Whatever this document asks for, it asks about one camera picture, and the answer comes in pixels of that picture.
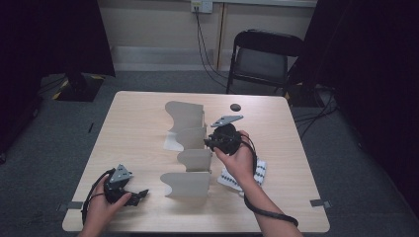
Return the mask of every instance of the human hand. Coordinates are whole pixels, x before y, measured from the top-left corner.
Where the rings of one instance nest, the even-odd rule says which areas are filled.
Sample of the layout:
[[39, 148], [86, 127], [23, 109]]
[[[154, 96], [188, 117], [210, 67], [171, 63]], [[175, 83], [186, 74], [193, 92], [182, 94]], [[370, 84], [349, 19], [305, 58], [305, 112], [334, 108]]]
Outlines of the human hand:
[[[241, 140], [250, 144], [246, 131], [239, 131], [242, 136]], [[253, 178], [253, 153], [249, 147], [240, 144], [238, 150], [232, 155], [226, 155], [220, 149], [214, 148], [216, 156], [225, 165], [228, 173], [234, 177], [240, 186], [248, 182], [255, 182]]]
[[117, 202], [108, 203], [104, 195], [104, 184], [108, 176], [102, 178], [92, 193], [86, 222], [83, 230], [79, 233], [82, 236], [99, 236], [106, 226], [111, 222], [114, 215], [130, 199], [131, 193], [124, 194]]

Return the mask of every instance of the black chair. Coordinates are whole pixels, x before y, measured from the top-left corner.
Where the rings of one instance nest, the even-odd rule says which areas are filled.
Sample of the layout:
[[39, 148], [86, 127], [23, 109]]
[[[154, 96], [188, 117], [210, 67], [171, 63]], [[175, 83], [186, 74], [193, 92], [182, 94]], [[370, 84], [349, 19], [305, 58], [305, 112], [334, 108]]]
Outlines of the black chair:
[[288, 56], [298, 56], [303, 41], [297, 37], [261, 30], [247, 30], [234, 39], [228, 74], [228, 94], [233, 79], [275, 86], [283, 96], [288, 89]]

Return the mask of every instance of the black cable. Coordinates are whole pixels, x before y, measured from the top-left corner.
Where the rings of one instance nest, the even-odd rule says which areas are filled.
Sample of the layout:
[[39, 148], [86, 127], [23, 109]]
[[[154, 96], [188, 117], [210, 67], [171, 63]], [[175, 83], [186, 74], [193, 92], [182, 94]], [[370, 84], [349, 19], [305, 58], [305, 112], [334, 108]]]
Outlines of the black cable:
[[[249, 139], [250, 143], [252, 144], [252, 146], [250, 146], [249, 143], [241, 140], [241, 143], [244, 144], [245, 146], [247, 146], [250, 151], [252, 152], [253, 155], [253, 175], [256, 174], [256, 167], [257, 167], [257, 155], [256, 155], [256, 150], [255, 150], [255, 146], [253, 144], [253, 141], [246, 135], [241, 134], [241, 136], [246, 137], [247, 139]], [[284, 220], [284, 221], [288, 221], [291, 222], [292, 224], [295, 225], [295, 227], [298, 227], [298, 221], [289, 216], [289, 215], [285, 215], [285, 214], [281, 214], [281, 213], [276, 213], [276, 212], [272, 212], [272, 211], [268, 211], [268, 210], [263, 210], [263, 209], [259, 209], [258, 207], [254, 206], [249, 199], [247, 198], [246, 195], [244, 195], [244, 203], [246, 204], [247, 208], [249, 208], [251, 211], [255, 212], [256, 214], [260, 214], [263, 216], [268, 216], [271, 218], [275, 218], [275, 219], [280, 219], [280, 220]]]
[[94, 198], [95, 196], [98, 196], [98, 195], [94, 195], [94, 196], [91, 197], [93, 191], [95, 190], [96, 186], [98, 186], [98, 184], [102, 180], [102, 178], [104, 178], [106, 175], [114, 174], [114, 172], [115, 172], [115, 168], [105, 172], [104, 174], [101, 175], [101, 177], [99, 177], [99, 179], [95, 182], [95, 184], [92, 185], [92, 189], [90, 190], [89, 194], [87, 195], [86, 200], [83, 203], [83, 208], [81, 209], [81, 219], [83, 221], [83, 225], [86, 222], [87, 209], [88, 209], [90, 200], [92, 198]]
[[198, 12], [198, 9], [195, 7], [194, 8], [195, 9], [195, 16], [196, 16], [196, 18], [197, 18], [197, 25], [198, 25], [198, 47], [199, 47], [199, 50], [200, 50], [200, 57], [201, 57], [201, 62], [202, 62], [202, 64], [203, 64], [203, 67], [204, 67], [204, 70], [206, 71], [206, 73], [207, 73], [207, 75], [209, 76], [209, 78], [210, 79], [212, 79], [212, 81], [214, 81], [215, 83], [217, 83], [218, 85], [220, 85], [220, 86], [222, 86], [223, 88], [227, 88], [226, 86], [224, 86], [222, 83], [220, 83], [220, 82], [218, 82], [218, 81], [216, 81], [211, 75], [210, 75], [210, 73], [208, 72], [208, 70], [207, 70], [207, 68], [206, 68], [206, 64], [205, 64], [205, 62], [204, 62], [204, 58], [203, 58], [203, 53], [202, 53], [202, 50], [201, 50], [201, 40], [203, 41], [203, 47], [204, 47], [204, 51], [205, 51], [205, 55], [206, 55], [206, 58], [207, 58], [207, 62], [208, 62], [208, 65], [209, 65], [209, 68], [212, 70], [212, 72], [214, 72], [216, 75], [218, 75], [218, 76], [220, 76], [220, 77], [222, 77], [222, 78], [225, 78], [225, 79], [228, 79], [227, 77], [225, 77], [225, 76], [223, 76], [223, 75], [221, 75], [221, 74], [219, 74], [219, 73], [217, 73], [213, 68], [212, 68], [212, 66], [210, 65], [210, 60], [209, 60], [209, 58], [208, 58], [208, 55], [207, 55], [207, 48], [206, 48], [206, 43], [205, 43], [205, 41], [204, 41], [204, 37], [203, 37], [203, 32], [202, 32], [202, 30], [201, 30], [201, 23], [200, 23], [200, 17], [199, 17], [199, 12]]
[[51, 82], [49, 82], [49, 83], [47, 83], [47, 84], [45, 84], [45, 85], [42, 85], [41, 87], [40, 87], [40, 90], [41, 89], [43, 89], [43, 88], [45, 88], [46, 86], [49, 86], [50, 84], [52, 84], [52, 83], [56, 83], [56, 82], [58, 82], [58, 83], [56, 83], [54, 86], [52, 86], [52, 87], [50, 87], [50, 88], [48, 88], [48, 89], [45, 89], [45, 90], [43, 90], [43, 91], [41, 91], [41, 92], [38, 92], [38, 95], [41, 95], [41, 94], [43, 94], [43, 93], [45, 93], [45, 92], [47, 92], [47, 91], [50, 91], [50, 90], [52, 90], [52, 89], [54, 89], [55, 87], [57, 87], [58, 85], [60, 85], [61, 83], [62, 83], [62, 81], [64, 81], [64, 79], [65, 78], [67, 78], [67, 76], [63, 76], [63, 77], [61, 77], [61, 78], [58, 78], [58, 79], [55, 79], [55, 80], [53, 80], [53, 81], [51, 81]]
[[[327, 104], [326, 105], [330, 105], [330, 103], [331, 103], [331, 101], [332, 101], [332, 98], [333, 98], [333, 94], [330, 94], [330, 97], [329, 97], [329, 101], [327, 102]], [[318, 119], [320, 119], [321, 117], [323, 117], [323, 114], [324, 114], [324, 111], [327, 109], [327, 106], [325, 106], [324, 108], [323, 108], [323, 110], [321, 110], [321, 112], [310, 122], [310, 124], [308, 125], [308, 127], [306, 127], [305, 128], [305, 130], [304, 130], [304, 132], [302, 133], [302, 135], [299, 137], [299, 139], [301, 139], [302, 140], [302, 138], [304, 137], [304, 135], [305, 135], [305, 133], [308, 131], [308, 129], [318, 120]]]
[[219, 74], [215, 69], [213, 69], [212, 68], [212, 66], [210, 65], [210, 60], [209, 60], [209, 56], [208, 56], [208, 54], [207, 54], [207, 48], [206, 48], [206, 42], [204, 41], [204, 36], [203, 36], [203, 31], [202, 31], [202, 29], [201, 29], [201, 23], [200, 23], [200, 17], [199, 17], [199, 12], [198, 11], [195, 11], [195, 15], [197, 16], [197, 23], [198, 23], [198, 31], [199, 31], [199, 34], [201, 35], [201, 39], [202, 39], [202, 41], [203, 41], [203, 47], [204, 47], [204, 53], [205, 53], [205, 55], [206, 55], [206, 58], [207, 58], [207, 63], [209, 64], [209, 68], [212, 70], [212, 72], [214, 72], [216, 75], [218, 75], [218, 76], [220, 76], [220, 77], [223, 77], [223, 78], [225, 78], [225, 79], [228, 79], [228, 77], [226, 77], [226, 76], [224, 76], [224, 75], [221, 75], [221, 74]]

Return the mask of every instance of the wire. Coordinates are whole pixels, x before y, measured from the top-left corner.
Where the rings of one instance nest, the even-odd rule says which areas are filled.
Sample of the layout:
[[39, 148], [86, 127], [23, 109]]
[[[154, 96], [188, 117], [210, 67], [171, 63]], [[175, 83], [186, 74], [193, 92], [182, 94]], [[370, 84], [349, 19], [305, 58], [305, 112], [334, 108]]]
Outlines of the wire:
[[199, 14], [200, 14], [200, 13], [199, 13], [199, 11], [197, 11], [197, 8], [195, 8], [195, 15], [196, 15], [196, 17], [197, 17], [197, 23], [198, 23], [198, 31], [199, 31], [199, 34], [201, 35], [201, 39], [202, 39], [202, 41], [203, 41], [204, 53], [205, 53], [205, 55], [206, 55], [206, 59], [207, 59], [208, 66], [209, 66], [209, 68], [212, 70], [212, 72], [214, 72], [216, 75], [218, 75], [218, 76], [220, 76], [220, 77], [223, 77], [223, 78], [225, 78], [225, 79], [228, 79], [228, 77], [226, 77], [226, 76], [224, 76], [224, 75], [219, 74], [219, 73], [218, 73], [215, 69], [213, 69], [213, 67], [210, 65], [209, 56], [208, 56], [208, 54], [207, 54], [206, 42], [204, 41], [203, 30], [201, 29], [201, 23], [200, 23], [200, 17], [199, 17]]
[[333, 98], [333, 93], [330, 94], [329, 97], [329, 101], [327, 102], [326, 106], [323, 108], [323, 110], [321, 110], [321, 112], [315, 117], [313, 118], [311, 121], [308, 121], [307, 123], [309, 123], [309, 125], [305, 128], [304, 132], [301, 134], [301, 136], [299, 137], [301, 140], [302, 138], [305, 136], [305, 134], [307, 133], [308, 129], [320, 118], [325, 116], [325, 111], [326, 109], [330, 106], [331, 102], [332, 102], [332, 98]]
[[[53, 81], [51, 81], [51, 82], [49, 82], [49, 83], [47, 83], [47, 84], [45, 84], [45, 85], [43, 85], [43, 86], [41, 86], [40, 87], [40, 92], [38, 92], [38, 95], [41, 95], [41, 94], [43, 94], [43, 93], [45, 93], [45, 92], [47, 92], [47, 91], [50, 91], [50, 90], [52, 90], [52, 89], [54, 89], [55, 87], [57, 87], [57, 86], [59, 86], [63, 81], [64, 81], [64, 79], [65, 78], [67, 78], [67, 76], [66, 75], [64, 75], [63, 77], [61, 77], [61, 78], [58, 78], [58, 79], [55, 79], [55, 80], [53, 80]], [[50, 88], [48, 88], [48, 89], [45, 89], [45, 90], [43, 90], [43, 91], [41, 91], [41, 89], [43, 89], [43, 88], [45, 88], [45, 87], [47, 87], [47, 86], [49, 86], [50, 84], [52, 84], [52, 83], [56, 83], [55, 85], [53, 85], [52, 87], [50, 87]]]
[[195, 16], [197, 18], [197, 24], [198, 24], [198, 46], [199, 46], [199, 50], [200, 50], [200, 57], [201, 57], [201, 62], [203, 64], [204, 70], [206, 71], [207, 75], [209, 76], [210, 79], [212, 79], [212, 81], [214, 81], [215, 83], [217, 83], [218, 85], [222, 86], [223, 88], [227, 88], [226, 86], [224, 86], [222, 83], [218, 82], [217, 80], [215, 80], [209, 73], [209, 71], [207, 70], [206, 64], [204, 62], [204, 58], [203, 58], [203, 53], [202, 53], [202, 48], [201, 48], [201, 40], [203, 41], [203, 47], [204, 47], [204, 52], [207, 58], [207, 63], [209, 68], [212, 70], [212, 72], [214, 72], [216, 75], [228, 79], [227, 77], [219, 74], [217, 71], [215, 71], [212, 66], [210, 65], [210, 60], [208, 58], [208, 54], [207, 54], [207, 47], [206, 47], [206, 43], [204, 41], [204, 36], [203, 36], [203, 31], [201, 29], [201, 23], [200, 23], [200, 17], [199, 17], [199, 12], [197, 7], [194, 8], [195, 9]]

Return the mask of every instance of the black controller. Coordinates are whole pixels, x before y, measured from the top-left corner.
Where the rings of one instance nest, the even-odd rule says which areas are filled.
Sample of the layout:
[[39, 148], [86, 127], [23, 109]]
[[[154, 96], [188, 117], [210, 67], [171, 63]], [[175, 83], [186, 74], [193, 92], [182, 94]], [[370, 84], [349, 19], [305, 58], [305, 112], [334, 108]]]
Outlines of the black controller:
[[204, 139], [204, 143], [211, 151], [216, 147], [225, 154], [234, 154], [241, 143], [241, 134], [236, 131], [233, 124], [229, 123], [219, 126], [208, 139]]

